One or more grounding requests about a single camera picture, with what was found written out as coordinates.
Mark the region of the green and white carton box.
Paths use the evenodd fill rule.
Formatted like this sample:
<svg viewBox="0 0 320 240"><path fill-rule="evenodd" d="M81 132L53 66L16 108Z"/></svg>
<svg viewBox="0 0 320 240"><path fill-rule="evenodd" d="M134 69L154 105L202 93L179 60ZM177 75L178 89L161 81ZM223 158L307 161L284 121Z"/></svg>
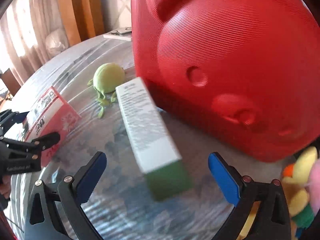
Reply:
<svg viewBox="0 0 320 240"><path fill-rule="evenodd" d="M156 201L192 187L182 157L140 77L116 88L121 115L140 172Z"/></svg>

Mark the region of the red and white flat box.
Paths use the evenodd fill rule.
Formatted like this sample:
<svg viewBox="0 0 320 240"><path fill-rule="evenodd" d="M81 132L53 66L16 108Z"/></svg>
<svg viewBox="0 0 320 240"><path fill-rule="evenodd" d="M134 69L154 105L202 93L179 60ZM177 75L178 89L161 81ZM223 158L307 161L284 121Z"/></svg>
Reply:
<svg viewBox="0 0 320 240"><path fill-rule="evenodd" d="M49 133L59 133L60 141L42 152L41 166L46 167L80 119L81 116L76 110L51 86L34 103L23 121L21 140L31 142Z"/></svg>

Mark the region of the yellow duck plush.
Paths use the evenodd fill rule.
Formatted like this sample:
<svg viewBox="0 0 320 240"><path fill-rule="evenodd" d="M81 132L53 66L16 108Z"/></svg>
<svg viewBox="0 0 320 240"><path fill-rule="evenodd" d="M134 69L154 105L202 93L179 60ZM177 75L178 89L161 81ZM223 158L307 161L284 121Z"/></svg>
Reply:
<svg viewBox="0 0 320 240"><path fill-rule="evenodd" d="M308 178L314 163L319 159L315 146L306 148L295 163L284 168L281 180L290 214L291 238L299 239L316 218L310 206Z"/></svg>

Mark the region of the pink pig plush red dress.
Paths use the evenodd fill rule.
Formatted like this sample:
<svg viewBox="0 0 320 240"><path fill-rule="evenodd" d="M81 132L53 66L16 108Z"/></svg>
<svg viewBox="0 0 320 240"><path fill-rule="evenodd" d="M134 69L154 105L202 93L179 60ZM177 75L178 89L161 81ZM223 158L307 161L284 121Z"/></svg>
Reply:
<svg viewBox="0 0 320 240"><path fill-rule="evenodd" d="M320 160L318 159L311 171L308 178L308 189L310 194L310 206L314 214L317 214L320 207Z"/></svg>

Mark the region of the light green monster plush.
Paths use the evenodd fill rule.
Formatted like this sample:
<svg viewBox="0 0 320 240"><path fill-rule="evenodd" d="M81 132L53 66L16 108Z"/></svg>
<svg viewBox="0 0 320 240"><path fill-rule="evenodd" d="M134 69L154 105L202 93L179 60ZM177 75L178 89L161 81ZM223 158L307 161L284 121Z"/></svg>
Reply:
<svg viewBox="0 0 320 240"><path fill-rule="evenodd" d="M88 87L92 86L97 93L97 102L100 105L98 117L104 116L105 108L111 103L117 101L116 88L125 82L124 69L112 62L102 64L93 75L93 79L89 80Z"/></svg>

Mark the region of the red bear-shaped handbag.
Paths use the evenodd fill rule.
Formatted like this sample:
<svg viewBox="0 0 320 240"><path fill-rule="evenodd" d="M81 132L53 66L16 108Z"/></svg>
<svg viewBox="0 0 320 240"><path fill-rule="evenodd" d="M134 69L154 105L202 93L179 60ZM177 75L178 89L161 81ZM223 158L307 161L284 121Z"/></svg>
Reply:
<svg viewBox="0 0 320 240"><path fill-rule="evenodd" d="M302 0L131 0L156 105L265 162L319 137L319 25Z"/></svg>

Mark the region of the wooden door frame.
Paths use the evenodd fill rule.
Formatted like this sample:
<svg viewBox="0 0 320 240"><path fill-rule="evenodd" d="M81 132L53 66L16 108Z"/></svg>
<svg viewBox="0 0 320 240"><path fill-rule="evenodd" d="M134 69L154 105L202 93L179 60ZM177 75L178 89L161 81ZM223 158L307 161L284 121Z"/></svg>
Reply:
<svg viewBox="0 0 320 240"><path fill-rule="evenodd" d="M71 46L105 32L101 0L57 0Z"/></svg>

